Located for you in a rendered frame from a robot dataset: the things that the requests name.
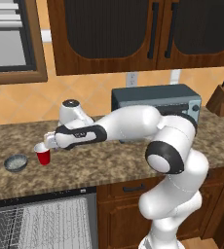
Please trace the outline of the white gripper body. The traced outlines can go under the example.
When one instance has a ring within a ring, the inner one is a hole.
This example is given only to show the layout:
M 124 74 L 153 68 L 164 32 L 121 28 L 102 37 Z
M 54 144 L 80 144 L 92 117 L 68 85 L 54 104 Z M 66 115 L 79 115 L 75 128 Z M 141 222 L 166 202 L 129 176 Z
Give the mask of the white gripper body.
M 48 149 L 56 149 L 57 148 L 55 133 L 53 131 L 47 132 L 44 135 L 44 144 L 45 144 L 45 147 Z

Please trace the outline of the red plastic cup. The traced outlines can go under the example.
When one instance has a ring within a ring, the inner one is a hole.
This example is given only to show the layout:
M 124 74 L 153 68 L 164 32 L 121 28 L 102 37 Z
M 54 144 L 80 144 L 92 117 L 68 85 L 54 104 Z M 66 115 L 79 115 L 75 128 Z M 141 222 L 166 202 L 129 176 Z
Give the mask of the red plastic cup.
M 45 146 L 43 142 L 38 143 L 34 146 L 34 152 L 36 153 L 37 158 L 42 165 L 47 165 L 50 163 L 50 150 Z

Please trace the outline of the grey speckled bowl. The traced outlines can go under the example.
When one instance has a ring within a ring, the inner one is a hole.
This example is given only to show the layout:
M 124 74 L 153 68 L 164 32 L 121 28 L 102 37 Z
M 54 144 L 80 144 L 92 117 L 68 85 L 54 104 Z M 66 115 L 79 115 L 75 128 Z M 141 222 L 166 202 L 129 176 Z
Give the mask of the grey speckled bowl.
M 15 154 L 4 161 L 5 168 L 10 172 L 20 172 L 27 166 L 28 158 L 23 154 Z

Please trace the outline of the black dishwasher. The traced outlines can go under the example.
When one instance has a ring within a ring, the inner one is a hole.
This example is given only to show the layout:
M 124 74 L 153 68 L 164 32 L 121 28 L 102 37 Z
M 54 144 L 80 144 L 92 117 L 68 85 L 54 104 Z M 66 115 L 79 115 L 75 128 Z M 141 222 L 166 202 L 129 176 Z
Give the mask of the black dishwasher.
M 92 234 L 93 249 L 98 249 L 97 221 L 96 221 L 96 188 L 86 187 L 76 190 L 52 192 L 36 196 L 13 197 L 0 200 L 0 211 L 12 210 L 27 205 L 41 204 L 64 199 L 84 197 L 88 201 L 88 213 Z

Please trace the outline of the wooden base cupboard door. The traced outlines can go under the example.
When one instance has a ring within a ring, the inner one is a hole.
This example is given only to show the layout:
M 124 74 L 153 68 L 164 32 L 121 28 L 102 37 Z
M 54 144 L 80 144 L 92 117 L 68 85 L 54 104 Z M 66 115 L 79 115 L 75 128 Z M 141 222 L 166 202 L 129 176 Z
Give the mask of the wooden base cupboard door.
M 150 227 L 139 212 L 138 197 L 97 204 L 98 249 L 137 249 Z
M 185 220 L 177 237 L 179 240 L 212 238 L 219 249 L 224 249 L 224 167 L 208 172 L 200 192 L 202 207 Z

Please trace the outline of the wooden cupboard door dark panel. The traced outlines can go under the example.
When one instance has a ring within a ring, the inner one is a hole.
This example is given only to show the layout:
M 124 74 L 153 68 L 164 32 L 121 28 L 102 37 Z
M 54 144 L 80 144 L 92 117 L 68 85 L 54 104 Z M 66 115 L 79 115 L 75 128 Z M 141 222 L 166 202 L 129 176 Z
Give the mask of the wooden cupboard door dark panel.
M 165 58 L 171 3 L 178 3 L 170 58 Z M 224 66 L 224 0 L 159 0 L 158 69 Z
M 149 51 L 152 4 L 159 0 L 47 0 L 59 76 L 156 69 Z

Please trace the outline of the wooden drawer front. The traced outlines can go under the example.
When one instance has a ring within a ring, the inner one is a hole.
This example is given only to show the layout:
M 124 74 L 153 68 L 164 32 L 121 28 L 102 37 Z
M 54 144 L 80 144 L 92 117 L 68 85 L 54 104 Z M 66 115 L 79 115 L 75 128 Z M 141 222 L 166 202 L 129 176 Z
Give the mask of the wooden drawer front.
M 163 177 L 152 177 L 111 184 L 108 194 L 111 197 L 139 196 L 158 185 Z

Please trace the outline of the wood framed window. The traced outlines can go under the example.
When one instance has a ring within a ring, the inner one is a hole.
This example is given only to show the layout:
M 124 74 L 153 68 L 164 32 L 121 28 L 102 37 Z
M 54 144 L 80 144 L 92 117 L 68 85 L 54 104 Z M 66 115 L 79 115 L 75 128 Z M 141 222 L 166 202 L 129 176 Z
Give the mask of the wood framed window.
M 36 0 L 0 0 L 0 85 L 47 80 Z

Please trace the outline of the dark grey toaster oven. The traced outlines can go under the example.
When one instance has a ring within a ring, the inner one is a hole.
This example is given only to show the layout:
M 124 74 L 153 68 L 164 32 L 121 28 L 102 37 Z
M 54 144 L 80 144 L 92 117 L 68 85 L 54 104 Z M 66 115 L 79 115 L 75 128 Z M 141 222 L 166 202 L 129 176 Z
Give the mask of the dark grey toaster oven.
M 113 89 L 108 138 L 131 141 L 175 134 L 193 140 L 201 102 L 186 85 Z

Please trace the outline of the wooden knife block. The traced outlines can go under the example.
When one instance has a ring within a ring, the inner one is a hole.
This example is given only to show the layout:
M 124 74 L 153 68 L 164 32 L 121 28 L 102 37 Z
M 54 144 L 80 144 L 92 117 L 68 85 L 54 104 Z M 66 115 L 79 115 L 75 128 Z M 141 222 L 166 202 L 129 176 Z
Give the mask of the wooden knife block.
M 224 87 L 217 86 L 205 107 L 218 117 L 224 117 Z

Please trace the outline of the white wall socket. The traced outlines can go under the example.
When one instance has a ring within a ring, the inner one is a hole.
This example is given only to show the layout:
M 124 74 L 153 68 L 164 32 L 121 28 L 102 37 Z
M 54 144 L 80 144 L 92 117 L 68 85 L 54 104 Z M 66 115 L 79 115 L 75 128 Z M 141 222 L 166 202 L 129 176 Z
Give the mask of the white wall socket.
M 180 74 L 181 74 L 180 69 L 171 70 L 170 71 L 169 83 L 171 85 L 177 85 L 179 83 Z
M 128 72 L 126 74 L 126 87 L 127 88 L 134 88 L 137 86 L 137 76 L 136 72 Z
M 50 29 L 42 29 L 41 30 L 41 38 L 43 43 L 51 43 L 52 42 L 52 34 Z

